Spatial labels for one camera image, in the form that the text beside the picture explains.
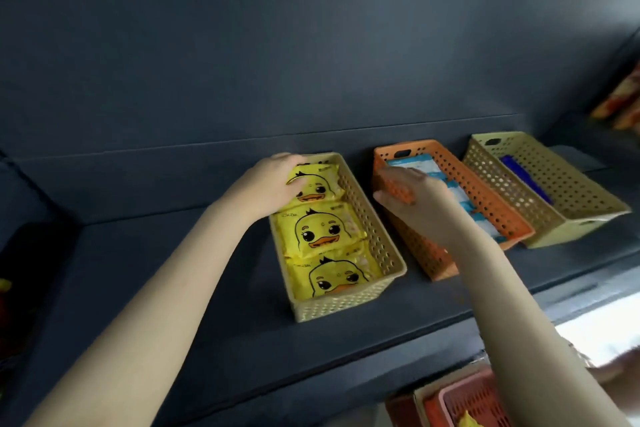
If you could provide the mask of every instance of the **cartoon duck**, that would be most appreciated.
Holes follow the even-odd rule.
[[[307,174],[306,172],[296,172],[296,175],[287,181],[287,184],[299,177],[308,176],[305,187],[300,191],[296,197],[301,203],[308,203],[309,201],[319,201],[324,199],[327,190],[333,192],[329,186],[329,181],[318,174]]]
[[[316,297],[316,293],[332,294],[357,286],[362,283],[360,278],[369,281],[353,262],[323,257],[320,265],[309,272],[309,282],[314,290],[312,297]]]
[[[317,212],[311,208],[296,221],[295,232],[298,250],[300,250],[300,245],[304,245],[304,242],[308,243],[311,248],[336,243],[340,240],[341,233],[346,233],[351,238],[351,234],[344,229],[344,221],[335,214]]]

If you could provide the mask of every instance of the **basket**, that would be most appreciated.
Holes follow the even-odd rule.
[[[387,165],[387,160],[424,153],[433,157],[447,178],[460,184],[476,209],[505,237],[506,240],[500,243],[503,250],[508,250],[534,233],[532,226],[522,216],[437,140],[416,140],[376,148],[373,162],[373,189],[386,190],[406,203],[413,201],[412,195],[406,189],[392,181],[383,180],[377,170]],[[392,213],[388,213],[388,217],[422,269],[432,280],[441,280],[458,274],[456,264],[444,248],[413,231]]]
[[[465,411],[483,427],[511,427],[491,368],[443,388],[436,398],[424,402],[424,408],[432,427],[455,427]]]
[[[354,287],[355,290],[342,291],[330,295],[310,298],[308,300],[297,300],[293,295],[293,288],[289,278],[289,271],[282,253],[283,244],[280,233],[276,230],[275,215],[269,216],[271,234],[276,245],[276,253],[280,262],[280,270],[284,278],[284,286],[287,289],[287,296],[291,302],[291,308],[295,315],[296,322],[309,321],[310,319],[321,318],[327,314],[348,309],[356,305],[376,299],[391,282],[397,277],[406,273],[406,263],[396,245],[391,241],[387,230],[382,225],[380,217],[373,209],[373,206],[364,194],[360,184],[356,181],[344,158],[335,152],[306,155],[309,162],[319,164],[338,164],[338,184],[345,190],[342,201],[349,203],[358,219],[367,232],[369,241],[369,251],[378,262],[382,270],[383,277],[371,280],[366,284]]]
[[[512,155],[553,205],[502,164],[503,155]],[[532,224],[536,234],[524,240],[529,248],[576,240],[631,211],[620,199],[521,131],[472,135],[464,163]]]

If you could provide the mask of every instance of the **duck beak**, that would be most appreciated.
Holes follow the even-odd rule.
[[[308,201],[318,201],[319,199],[324,199],[324,194],[308,194],[307,196],[300,196],[298,201],[307,203]]]
[[[319,246],[325,245],[326,243],[335,243],[339,239],[340,239],[340,235],[336,235],[335,237],[322,237],[322,238],[318,238],[314,242],[311,242],[309,246],[311,248],[317,248]]]
[[[325,292],[325,294],[335,294],[336,292],[346,291],[356,285],[357,284],[341,284],[340,286],[336,287],[332,291]]]

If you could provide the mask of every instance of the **perforated basket wall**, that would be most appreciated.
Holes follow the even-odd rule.
[[[512,155],[552,200],[548,204],[500,162]],[[536,230],[529,248],[578,239],[630,208],[552,150],[521,131],[476,133],[463,159]]]
[[[476,209],[505,237],[506,240],[500,243],[503,250],[509,249],[518,241],[533,234],[532,226],[522,216],[436,140],[416,140],[376,148],[373,163],[373,189],[384,189],[406,203],[412,202],[413,196],[408,190],[393,181],[383,180],[377,171],[380,167],[387,165],[387,160],[397,156],[408,157],[425,153],[433,157],[448,179],[460,184]],[[420,236],[391,213],[388,215],[413,256],[432,280],[441,280],[458,274],[456,264],[444,248]]]
[[[299,323],[376,299],[394,279],[406,273],[406,263],[402,255],[400,255],[396,245],[391,241],[387,230],[380,221],[380,217],[373,209],[342,156],[338,153],[330,152],[306,155],[306,157],[309,159],[308,162],[312,163],[338,164],[338,184],[345,190],[342,201],[346,201],[353,207],[367,232],[369,251],[378,262],[383,277],[371,280],[367,284],[353,287],[348,291],[319,296],[305,301],[297,300],[293,295],[289,271],[282,253],[282,239],[276,230],[274,216],[269,216],[271,234],[276,244],[276,253],[278,254],[280,270],[287,289],[287,296],[289,297],[289,302],[291,302],[296,321]]]

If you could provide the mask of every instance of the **yellow snack package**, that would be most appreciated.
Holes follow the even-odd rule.
[[[306,259],[362,240],[362,229],[353,209],[341,201],[321,202],[278,211],[285,257]]]
[[[460,418],[458,422],[458,427],[482,427],[478,422],[476,422],[475,418],[469,415],[469,411],[465,410],[465,415]]]
[[[307,260],[287,259],[293,295],[298,300],[323,296],[382,277],[364,240]]]
[[[338,185],[337,164],[297,165],[289,174],[287,184],[301,177],[307,178],[305,187],[281,211],[323,199],[324,201],[338,201],[344,194],[344,189]]]

